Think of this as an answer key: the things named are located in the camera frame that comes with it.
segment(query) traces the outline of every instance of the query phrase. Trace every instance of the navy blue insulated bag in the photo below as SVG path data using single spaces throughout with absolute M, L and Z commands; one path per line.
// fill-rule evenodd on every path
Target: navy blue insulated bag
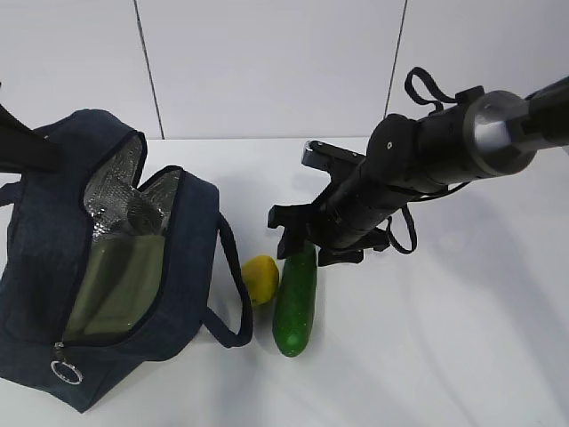
M 56 173 L 26 171 L 19 182 L 0 189 L 0 205 L 14 203 L 0 282 L 0 376 L 84 412 L 140 363 L 174 357 L 202 325 L 227 348 L 251 341 L 251 303 L 215 186 L 178 166 L 139 185 L 147 154 L 144 135 L 106 111 L 77 111 L 36 132 L 60 147 L 62 162 Z M 101 218 L 120 207 L 97 207 L 108 196 L 100 191 L 105 165 L 130 181 L 128 188 L 110 191 L 116 200 L 145 194 L 124 202 L 129 217 L 114 222 L 126 224 L 121 230 L 101 226 Z M 170 207 L 153 211 L 149 200 L 156 205 L 169 200 Z M 144 209 L 149 214 L 136 214 Z M 144 314 L 124 334 L 105 334 L 99 325 L 90 340 L 66 339 L 92 249 L 117 233 L 160 234 L 160 227 L 159 286 Z M 243 305 L 237 333 L 207 307 L 218 236 Z

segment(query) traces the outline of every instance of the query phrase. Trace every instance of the lunch bag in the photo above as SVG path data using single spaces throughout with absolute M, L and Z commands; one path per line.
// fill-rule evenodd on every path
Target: lunch bag
M 0 376 L 84 412 L 140 363 L 177 355 L 202 325 L 227 348 L 251 341 L 251 303 L 214 185 L 178 166 L 139 184 L 144 135 L 106 111 L 35 132 L 57 146 L 60 167 L 0 189 L 0 205 L 13 204 Z M 218 236 L 242 302 L 237 333 L 207 306 Z

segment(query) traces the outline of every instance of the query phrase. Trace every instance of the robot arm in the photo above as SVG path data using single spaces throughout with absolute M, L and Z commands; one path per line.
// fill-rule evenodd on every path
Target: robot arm
M 423 100 L 412 85 L 419 77 L 435 101 Z M 481 86 L 450 98 L 429 74 L 414 68 L 405 89 L 435 110 L 420 120 L 391 114 L 375 128 L 365 156 L 310 141 L 302 163 L 326 171 L 330 184 L 308 205 L 275 205 L 268 226 L 284 226 L 278 258 L 299 252 L 304 239 L 320 246 L 318 264 L 361 262 L 363 250 L 416 246 L 407 204 L 451 194 L 449 185 L 524 170 L 539 149 L 569 145 L 569 77 L 522 99 L 513 93 L 485 93 Z M 442 102 L 456 105 L 443 109 Z M 390 231 L 390 217 L 402 209 L 412 238 L 404 249 Z M 388 220 L 385 230 L 377 226 Z

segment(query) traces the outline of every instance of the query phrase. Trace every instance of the silver insulated lining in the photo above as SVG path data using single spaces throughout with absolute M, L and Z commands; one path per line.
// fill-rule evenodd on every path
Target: silver insulated lining
M 93 243 L 165 231 L 180 170 L 161 175 L 141 192 L 132 186 L 141 157 L 142 142 L 134 136 L 89 180 L 83 202 L 94 221 Z

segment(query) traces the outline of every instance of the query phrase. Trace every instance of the green container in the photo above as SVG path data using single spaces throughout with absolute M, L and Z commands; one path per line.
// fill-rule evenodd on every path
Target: green container
M 118 337 L 131 330 L 156 298 L 163 257 L 163 236 L 95 243 L 63 340 Z

